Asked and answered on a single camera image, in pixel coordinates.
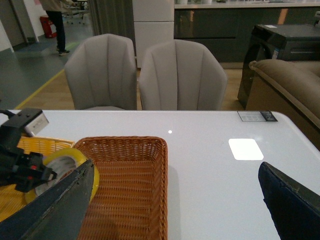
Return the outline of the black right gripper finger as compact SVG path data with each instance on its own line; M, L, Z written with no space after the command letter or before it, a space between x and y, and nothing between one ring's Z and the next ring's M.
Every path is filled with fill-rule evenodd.
M280 239L320 238L320 196L317 193L265 161L258 169L258 181Z

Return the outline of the other arm black gripper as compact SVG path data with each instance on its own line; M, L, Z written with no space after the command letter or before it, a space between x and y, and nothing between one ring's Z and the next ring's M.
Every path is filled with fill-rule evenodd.
M27 193L53 181L57 173L43 165L43 155L18 147L22 132L0 127L0 185ZM31 203L0 223L2 240L75 240L93 190L95 167L81 164Z

